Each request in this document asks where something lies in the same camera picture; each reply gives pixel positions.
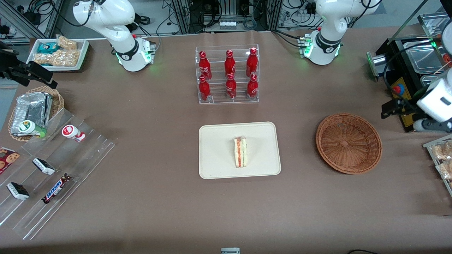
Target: candy bar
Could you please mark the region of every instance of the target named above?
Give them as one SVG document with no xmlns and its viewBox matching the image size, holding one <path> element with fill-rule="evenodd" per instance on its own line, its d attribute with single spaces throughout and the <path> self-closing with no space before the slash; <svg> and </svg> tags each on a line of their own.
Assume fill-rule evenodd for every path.
<svg viewBox="0 0 452 254">
<path fill-rule="evenodd" d="M 53 197 L 55 197 L 61 189 L 66 185 L 66 183 L 71 179 L 68 174 L 64 174 L 60 180 L 52 187 L 52 189 L 47 193 L 45 197 L 43 197 L 41 200 L 44 201 L 44 204 L 48 204 Z"/>
<path fill-rule="evenodd" d="M 13 197 L 17 199 L 25 200 L 30 197 L 27 190 L 21 184 L 11 182 L 7 184 L 6 187 L 8 188 L 9 192 L 11 192 L 11 195 L 13 195 Z"/>
<path fill-rule="evenodd" d="M 42 160 L 40 158 L 34 158 L 33 164 L 44 174 L 51 175 L 55 172 L 55 169 L 50 166 L 45 160 Z"/>
</svg>

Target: clear acrylic shelf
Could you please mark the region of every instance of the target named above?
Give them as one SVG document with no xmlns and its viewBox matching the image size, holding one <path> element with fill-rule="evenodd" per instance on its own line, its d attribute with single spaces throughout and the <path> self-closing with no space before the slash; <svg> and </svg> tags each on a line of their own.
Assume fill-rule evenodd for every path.
<svg viewBox="0 0 452 254">
<path fill-rule="evenodd" d="M 236 45 L 236 46 L 211 46 L 211 47 L 196 47 L 195 52 L 195 69 L 196 80 L 198 90 L 199 104 L 218 104 L 218 103 L 257 103 L 259 102 L 259 90 L 256 99 L 249 100 L 246 97 L 246 89 L 250 78 L 246 76 L 246 60 L 250 55 L 250 49 L 252 47 L 257 48 L 257 58 L 259 59 L 259 45 Z M 235 81 L 237 83 L 237 96 L 235 99 L 228 99 L 226 97 L 226 75 L 224 62 L 226 60 L 226 51 L 230 49 L 234 53 L 235 59 Z M 205 51 L 207 59 L 210 61 L 212 70 L 212 79 L 209 81 L 210 93 L 212 100 L 206 102 L 201 99 L 201 93 L 199 92 L 199 77 L 201 71 L 199 69 L 199 52 Z M 260 87 L 260 72 L 259 72 L 260 59 L 257 64 L 256 75 L 258 77 L 257 82 Z"/>
<path fill-rule="evenodd" d="M 86 134 L 82 142 L 66 138 L 62 128 L 72 124 Z M 66 109 L 60 110 L 48 123 L 47 136 L 33 137 L 22 146 L 30 157 L 10 174 L 0 175 L 0 225 L 12 226 L 24 240 L 32 239 L 80 186 L 114 144 Z M 56 170 L 42 173 L 32 163 L 34 158 L 47 161 Z M 48 204 L 41 200 L 57 181 L 68 173 L 72 179 Z M 14 198 L 6 188 L 9 182 L 22 184 L 30 197 Z"/>
</svg>

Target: woven basket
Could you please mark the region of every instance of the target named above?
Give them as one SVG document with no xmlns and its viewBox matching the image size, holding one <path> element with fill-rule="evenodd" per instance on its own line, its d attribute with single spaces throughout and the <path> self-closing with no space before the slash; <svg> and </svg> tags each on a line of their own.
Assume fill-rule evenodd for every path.
<svg viewBox="0 0 452 254">
<path fill-rule="evenodd" d="M 339 113 L 325 118 L 317 128 L 317 149 L 335 170 L 346 174 L 363 174 L 381 159 L 381 139 L 364 118 Z"/>
<path fill-rule="evenodd" d="M 52 96 L 52 107 L 50 111 L 50 118 L 54 117 L 60 109 L 64 108 L 64 99 L 61 97 L 61 95 L 58 93 L 57 90 L 52 89 L 48 86 L 40 86 L 37 88 L 33 88 L 30 91 L 26 92 L 26 94 L 29 93 L 35 93 L 35 92 L 46 92 L 49 93 Z M 8 122 L 8 131 L 12 138 L 14 138 L 17 141 L 21 142 L 27 142 L 31 139 L 32 136 L 14 136 L 11 134 L 11 125 L 13 124 L 14 119 L 14 112 L 16 111 L 16 108 L 14 108 L 13 113 L 11 114 L 11 117 L 9 118 Z"/>
</svg>

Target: plastic bag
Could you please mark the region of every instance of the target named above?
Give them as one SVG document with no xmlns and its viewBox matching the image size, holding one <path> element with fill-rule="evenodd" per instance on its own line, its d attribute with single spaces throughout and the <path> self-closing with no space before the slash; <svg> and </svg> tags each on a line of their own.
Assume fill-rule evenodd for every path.
<svg viewBox="0 0 452 254">
<path fill-rule="evenodd" d="M 33 61 L 39 65 L 49 65 L 53 62 L 53 54 L 34 54 Z"/>
<path fill-rule="evenodd" d="M 437 160 L 452 159 L 452 141 L 444 141 L 430 146 L 433 156 Z"/>
<path fill-rule="evenodd" d="M 444 180 L 451 180 L 451 161 L 447 160 L 440 165 L 436 166 L 439 174 Z"/>
<path fill-rule="evenodd" d="M 57 50 L 53 53 L 53 66 L 76 66 L 80 57 L 78 50 Z"/>
<path fill-rule="evenodd" d="M 58 46 L 66 49 L 66 50 L 77 50 L 77 42 L 74 42 L 61 34 L 56 35 L 56 42 Z"/>
</svg>

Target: white tray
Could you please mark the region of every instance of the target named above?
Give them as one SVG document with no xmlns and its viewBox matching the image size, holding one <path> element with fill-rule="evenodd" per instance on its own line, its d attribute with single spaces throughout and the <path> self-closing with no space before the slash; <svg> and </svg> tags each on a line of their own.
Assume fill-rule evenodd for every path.
<svg viewBox="0 0 452 254">
<path fill-rule="evenodd" d="M 85 59 L 86 52 L 88 51 L 89 42 L 85 39 L 71 39 L 77 42 L 77 49 L 80 50 L 80 57 L 77 61 L 76 66 L 43 66 L 48 71 L 77 71 L 80 70 Z M 34 54 L 38 52 L 38 46 L 41 43 L 57 42 L 56 39 L 37 39 L 34 42 L 33 48 L 31 49 L 30 55 L 28 56 L 27 62 L 33 61 Z"/>
<path fill-rule="evenodd" d="M 246 137 L 248 165 L 235 167 L 234 138 Z M 199 129 L 199 175 L 203 179 L 277 175 L 281 172 L 272 122 L 205 125 Z"/>
</svg>

